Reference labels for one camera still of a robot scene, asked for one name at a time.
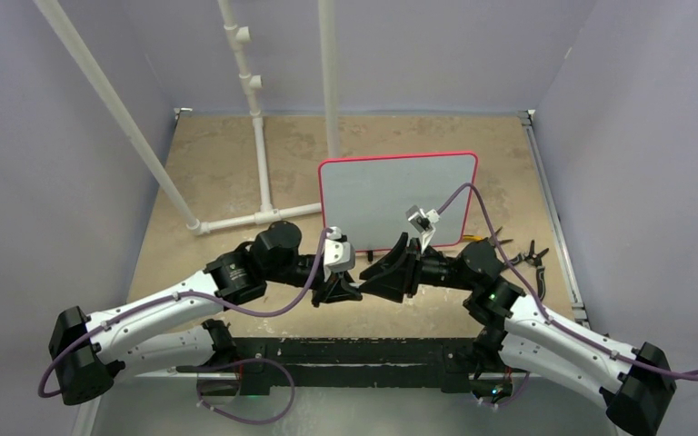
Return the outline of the whiteboard with pink frame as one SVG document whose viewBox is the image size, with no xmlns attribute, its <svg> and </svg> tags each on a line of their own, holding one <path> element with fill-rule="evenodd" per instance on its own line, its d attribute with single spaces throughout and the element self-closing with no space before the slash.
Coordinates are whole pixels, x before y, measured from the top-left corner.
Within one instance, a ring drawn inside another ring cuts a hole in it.
<svg viewBox="0 0 698 436">
<path fill-rule="evenodd" d="M 325 227 L 337 227 L 359 252 L 390 250 L 403 232 L 418 235 L 408 222 L 412 207 L 437 210 L 464 183 L 474 183 L 474 152 L 328 159 L 317 175 Z"/>
</svg>

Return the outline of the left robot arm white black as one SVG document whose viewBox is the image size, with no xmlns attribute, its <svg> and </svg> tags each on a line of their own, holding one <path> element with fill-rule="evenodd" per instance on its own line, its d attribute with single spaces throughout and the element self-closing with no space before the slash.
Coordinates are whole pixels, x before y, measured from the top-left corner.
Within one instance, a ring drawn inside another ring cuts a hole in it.
<svg viewBox="0 0 698 436">
<path fill-rule="evenodd" d="M 219 255 L 165 290 L 114 309 L 85 313 L 72 306 L 57 315 L 49 367 L 37 393 L 77 405 L 110 390 L 128 365 L 125 355 L 147 340 L 201 316 L 233 311 L 257 318 L 291 311 L 308 291 L 352 291 L 348 272 L 355 250 L 337 227 L 318 235 L 314 254 L 299 252 L 302 233 L 279 221 L 252 241 Z"/>
</svg>

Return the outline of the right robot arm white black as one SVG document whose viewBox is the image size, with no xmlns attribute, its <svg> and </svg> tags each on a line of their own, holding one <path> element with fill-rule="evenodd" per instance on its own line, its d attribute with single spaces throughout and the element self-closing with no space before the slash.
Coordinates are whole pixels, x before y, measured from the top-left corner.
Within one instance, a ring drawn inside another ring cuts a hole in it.
<svg viewBox="0 0 698 436">
<path fill-rule="evenodd" d="M 360 289 L 393 302 L 414 296 L 421 284 L 467 291 L 463 306 L 484 327 L 474 344 L 481 367 L 536 373 L 594 402 L 623 431 L 656 434 L 677 389 L 664 351 L 650 342 L 618 342 L 559 316 L 504 279 L 504 268 L 486 240 L 450 257 L 402 233 L 361 272 Z"/>
</svg>

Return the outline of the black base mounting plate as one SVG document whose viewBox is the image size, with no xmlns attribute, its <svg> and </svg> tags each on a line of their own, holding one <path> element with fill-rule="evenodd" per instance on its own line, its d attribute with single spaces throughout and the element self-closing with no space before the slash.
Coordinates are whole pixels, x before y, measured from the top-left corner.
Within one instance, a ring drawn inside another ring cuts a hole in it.
<svg viewBox="0 0 698 436">
<path fill-rule="evenodd" d="M 507 398 L 523 374 L 470 338 L 237 338 L 179 372 L 229 372 L 243 395 L 274 386 L 438 389 L 486 401 Z"/>
</svg>

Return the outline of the yellow handled pliers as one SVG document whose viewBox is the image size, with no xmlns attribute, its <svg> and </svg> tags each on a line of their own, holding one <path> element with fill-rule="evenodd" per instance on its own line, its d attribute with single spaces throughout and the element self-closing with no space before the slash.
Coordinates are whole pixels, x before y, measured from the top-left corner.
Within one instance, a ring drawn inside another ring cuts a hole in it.
<svg viewBox="0 0 698 436">
<path fill-rule="evenodd" d="M 471 243 L 471 242 L 487 241 L 494 248 L 501 246 L 501 245 L 504 245 L 506 243 L 512 243 L 514 241 L 513 238 L 508 238 L 508 239 L 501 239 L 500 238 L 500 233 L 502 232 L 503 229 L 504 228 L 502 226 L 495 229 L 495 238 L 493 238 L 491 234 L 487 234 L 486 236 L 481 236 L 481 235 L 476 235 L 476 234 L 465 234 L 462 237 L 462 242 Z"/>
</svg>

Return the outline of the white PVC pipe frame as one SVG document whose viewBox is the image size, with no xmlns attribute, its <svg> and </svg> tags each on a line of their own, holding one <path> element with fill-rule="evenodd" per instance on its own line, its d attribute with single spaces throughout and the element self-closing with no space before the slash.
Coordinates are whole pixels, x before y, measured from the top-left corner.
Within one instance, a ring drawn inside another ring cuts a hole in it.
<svg viewBox="0 0 698 436">
<path fill-rule="evenodd" d="M 250 225 L 269 224 L 280 219 L 313 215 L 322 211 L 320 203 L 276 208 L 274 206 L 270 174 L 266 156 L 264 136 L 264 115 L 256 93 L 262 89 L 262 77 L 253 74 L 249 68 L 244 52 L 244 45 L 251 40 L 249 28 L 240 26 L 234 17 L 233 8 L 228 1 L 219 1 L 218 7 L 223 19 L 223 29 L 228 44 L 234 54 L 238 69 L 238 78 L 246 98 L 249 114 L 254 131 L 254 147 L 258 173 L 259 195 L 261 204 L 259 211 L 245 216 L 224 219 L 220 221 L 203 222 L 191 210 L 186 199 L 180 194 L 174 181 L 170 178 L 164 166 L 156 157 L 145 135 L 138 127 L 135 119 L 127 110 L 114 86 L 109 81 L 100 64 L 95 60 L 83 37 L 78 33 L 64 8 L 57 1 L 36 1 L 35 6 L 49 24 L 66 51 L 92 86 L 109 114 L 125 134 L 128 142 L 166 194 L 172 206 L 178 211 L 184 221 L 186 230 L 201 236 L 227 229 L 240 228 Z M 338 99 L 337 99 L 337 62 L 335 40 L 335 10 L 333 1 L 317 3 L 319 37 L 322 63 L 322 80 L 324 95 L 324 121 L 327 133 L 326 147 L 328 156 L 341 156 L 338 129 Z"/>
</svg>

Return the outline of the aluminium extrusion rail frame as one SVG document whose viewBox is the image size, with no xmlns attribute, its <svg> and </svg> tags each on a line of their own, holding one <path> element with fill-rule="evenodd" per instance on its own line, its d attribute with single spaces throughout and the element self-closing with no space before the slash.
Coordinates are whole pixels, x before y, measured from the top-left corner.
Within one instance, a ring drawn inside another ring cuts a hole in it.
<svg viewBox="0 0 698 436">
<path fill-rule="evenodd" d="M 66 403 L 140 374 L 220 375 L 241 395 L 274 386 L 436 388 L 471 394 L 484 373 L 533 374 L 612 422 L 635 346 L 540 300 L 509 246 L 552 243 L 528 116 L 349 116 L 339 154 L 315 116 L 184 116 L 167 172 L 199 205 L 262 201 L 264 141 L 283 209 L 181 237 L 151 218 L 135 281 L 112 309 L 81 311 L 57 358 Z"/>
</svg>

